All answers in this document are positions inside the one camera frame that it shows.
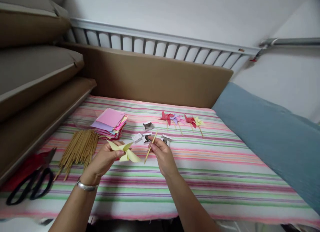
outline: scissor handle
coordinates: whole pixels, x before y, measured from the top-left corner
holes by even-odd
[[[46,176],[48,174],[49,174],[49,181],[48,181],[47,187],[44,189],[44,191],[42,193],[37,195],[37,193],[41,189],[41,186],[42,186],[44,179],[46,178]],[[50,168],[45,168],[44,171],[42,172],[41,177],[38,180],[36,186],[32,189],[30,200],[35,200],[35,199],[38,199],[38,198],[41,198],[42,196],[44,196],[50,190],[52,182],[53,182],[53,173],[50,170]]]
[[[20,184],[12,191],[12,193],[7,198],[6,204],[7,205],[17,205],[20,204],[26,197],[27,194],[31,191],[32,185],[37,179],[38,175],[40,173],[40,170],[35,170],[32,174],[28,175],[23,181],[20,182]],[[19,199],[16,202],[12,202],[12,199],[15,197],[16,193],[19,192],[21,187],[28,181],[26,188],[22,191],[22,194],[20,195]]]

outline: bamboo skewer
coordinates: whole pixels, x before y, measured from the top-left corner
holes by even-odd
[[[92,129],[75,132],[59,162],[60,169],[54,181],[64,169],[66,170],[64,180],[66,180],[73,164],[83,164],[85,169],[91,162],[98,140],[99,135]]]
[[[177,123],[178,123],[178,126],[179,126],[179,128],[180,128],[181,134],[182,134],[182,136],[183,136],[183,133],[182,133],[182,130],[181,130],[181,126],[180,126],[179,122],[177,122]]]
[[[154,138],[153,138],[153,140],[152,140],[152,142],[151,142],[152,144],[153,144],[154,139],[156,138],[157,134],[158,134],[158,131],[156,132],[156,134],[155,134],[155,136],[154,136]],[[148,155],[149,155],[149,153],[150,153],[150,150],[151,150],[151,146],[150,146],[150,148],[149,148],[149,150],[148,150],[148,153],[147,153],[146,159],[144,160],[144,163],[146,163],[146,161],[147,161],[147,158],[148,158]]]
[[[201,132],[201,135],[202,135],[202,138],[204,138],[203,134],[202,134],[202,130],[200,128],[200,126],[198,125],[199,129],[200,129],[200,132]]]

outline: striped blanket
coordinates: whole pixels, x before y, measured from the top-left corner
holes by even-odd
[[[89,96],[82,105],[47,140],[40,152],[58,147],[51,168],[58,171],[58,162],[72,134],[88,126],[106,108],[123,111],[128,116],[121,140],[143,132],[142,123],[152,121],[162,134],[173,138],[171,149],[180,174],[214,219],[248,220],[262,223],[293,223],[320,227],[320,217],[303,199],[268,168],[234,134],[211,109],[171,106],[140,101]],[[161,112],[198,116],[204,138],[190,124],[167,129],[159,120]],[[105,143],[100,140],[97,151]],[[142,161],[147,144],[133,144],[132,150]],[[0,193],[0,218],[56,217],[82,173],[82,166],[73,166],[67,181],[64,173],[51,191],[41,199],[7,207],[8,193]],[[177,210],[166,181],[159,171],[156,157],[150,154],[147,163],[116,161],[98,188],[92,215],[128,220],[167,219]]]

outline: white wall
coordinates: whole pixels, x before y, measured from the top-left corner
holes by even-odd
[[[66,0],[70,17],[257,46],[305,0]]]
[[[320,0],[306,0],[273,37],[320,37]],[[320,48],[274,48],[233,81],[314,122],[320,121]]]

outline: blue cushion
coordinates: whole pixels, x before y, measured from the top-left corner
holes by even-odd
[[[320,215],[320,126],[229,83],[212,107]]]

